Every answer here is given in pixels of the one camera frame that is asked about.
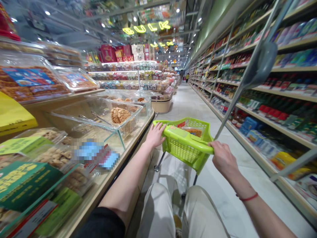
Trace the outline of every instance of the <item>red string bracelet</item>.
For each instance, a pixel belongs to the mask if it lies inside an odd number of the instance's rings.
[[[253,195],[252,197],[249,197],[249,198],[239,198],[239,199],[240,199],[242,202],[246,202],[246,201],[252,200],[253,198],[256,198],[258,195],[259,195],[259,194],[256,193],[256,194]]]

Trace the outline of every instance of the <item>cart wheel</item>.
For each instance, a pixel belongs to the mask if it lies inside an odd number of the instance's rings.
[[[154,171],[155,171],[155,172],[159,172],[159,166],[154,165]]]

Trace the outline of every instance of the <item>ceiling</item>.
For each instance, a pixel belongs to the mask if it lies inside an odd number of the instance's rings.
[[[206,0],[1,0],[23,41],[56,41],[82,50],[99,47],[162,42],[158,61],[184,65],[201,25],[209,16]],[[170,29],[135,32],[123,28],[168,21]]]

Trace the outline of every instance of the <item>white floor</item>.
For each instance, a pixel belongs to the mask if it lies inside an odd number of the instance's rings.
[[[183,117],[194,117],[210,123],[211,136],[214,137],[221,125],[220,120],[187,84],[181,84],[177,94],[173,96],[173,105],[167,114],[157,115],[156,120],[178,120]],[[237,158],[239,170],[249,180],[254,189],[286,223],[298,237],[317,237],[317,233],[302,217],[285,195],[268,179],[259,165],[248,152],[240,145],[235,137],[225,127],[219,141],[230,146]],[[174,156],[166,153],[160,172],[154,172],[156,165],[163,154],[162,147],[155,149],[149,170],[139,196],[132,221],[127,231],[127,237],[135,237],[138,230],[144,196],[151,184],[159,182],[167,187],[172,194],[173,210],[180,217],[182,215],[181,194],[194,182],[195,171]],[[258,237],[243,203],[236,197],[234,190],[222,177],[209,157],[197,185],[202,186],[213,199],[218,212],[231,237],[255,238]]]

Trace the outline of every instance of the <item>green shopping cart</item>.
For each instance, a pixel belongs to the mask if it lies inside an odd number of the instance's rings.
[[[156,172],[163,161],[166,152],[174,155],[179,160],[183,161],[188,166],[196,171],[194,184],[196,184],[197,177],[202,171],[209,155],[214,153],[213,147],[208,146],[208,142],[213,141],[210,136],[210,124],[191,117],[185,117],[178,121],[154,121],[154,125],[162,122],[167,124],[162,136],[166,139],[163,142],[163,155],[154,167]],[[201,137],[195,136],[180,127],[199,128],[202,130]]]

